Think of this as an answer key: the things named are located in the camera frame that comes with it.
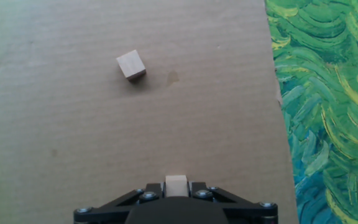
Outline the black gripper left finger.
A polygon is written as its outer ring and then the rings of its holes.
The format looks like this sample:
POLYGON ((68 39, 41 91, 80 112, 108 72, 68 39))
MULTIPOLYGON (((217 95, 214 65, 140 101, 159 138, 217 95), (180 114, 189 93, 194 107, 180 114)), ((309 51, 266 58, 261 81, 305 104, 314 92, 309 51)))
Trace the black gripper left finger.
POLYGON ((100 207, 83 207, 74 210, 75 223, 124 223, 131 210, 165 198, 165 183, 147 184, 134 189, 100 207))

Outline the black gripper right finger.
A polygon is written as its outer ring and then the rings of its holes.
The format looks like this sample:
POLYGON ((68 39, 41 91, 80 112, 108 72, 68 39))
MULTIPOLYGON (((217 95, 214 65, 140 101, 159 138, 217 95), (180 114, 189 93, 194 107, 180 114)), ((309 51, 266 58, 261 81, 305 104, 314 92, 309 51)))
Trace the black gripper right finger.
POLYGON ((277 223, 278 205, 273 202, 250 202, 219 187, 208 187, 205 182, 189 182, 188 195, 217 205, 229 223, 277 223))

